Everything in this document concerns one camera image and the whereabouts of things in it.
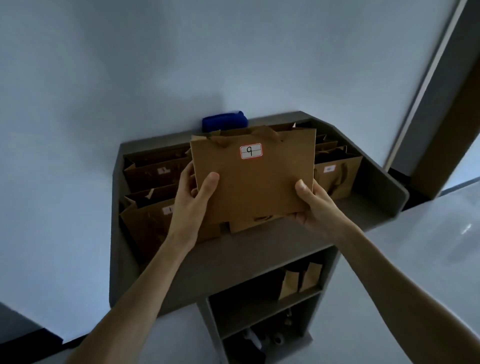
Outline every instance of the gray floor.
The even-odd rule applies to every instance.
[[[480,183],[417,206],[368,236],[408,276],[480,333]],[[311,327],[282,363],[410,363],[342,258]],[[41,363],[63,363],[60,353]],[[140,363],[217,363],[196,306],[159,319]]]

